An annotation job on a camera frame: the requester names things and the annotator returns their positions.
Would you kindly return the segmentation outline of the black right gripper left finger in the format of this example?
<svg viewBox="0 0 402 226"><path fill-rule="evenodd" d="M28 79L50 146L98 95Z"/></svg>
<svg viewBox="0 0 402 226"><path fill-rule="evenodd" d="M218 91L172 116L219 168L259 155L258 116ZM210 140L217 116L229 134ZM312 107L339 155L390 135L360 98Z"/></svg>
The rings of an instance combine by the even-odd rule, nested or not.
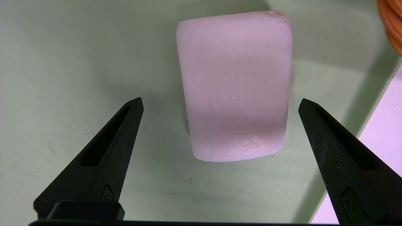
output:
<svg viewBox="0 0 402 226"><path fill-rule="evenodd" d="M34 200L38 218L60 201L118 201L144 111L140 97L126 102Z"/></svg>

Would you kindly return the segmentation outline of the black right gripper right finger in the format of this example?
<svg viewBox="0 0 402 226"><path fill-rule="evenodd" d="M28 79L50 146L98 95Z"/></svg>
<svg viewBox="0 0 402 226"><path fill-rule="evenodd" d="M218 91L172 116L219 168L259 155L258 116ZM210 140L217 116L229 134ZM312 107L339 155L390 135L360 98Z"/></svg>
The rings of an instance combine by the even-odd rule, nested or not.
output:
<svg viewBox="0 0 402 226"><path fill-rule="evenodd" d="M402 179L323 107L298 109L340 225L401 225Z"/></svg>

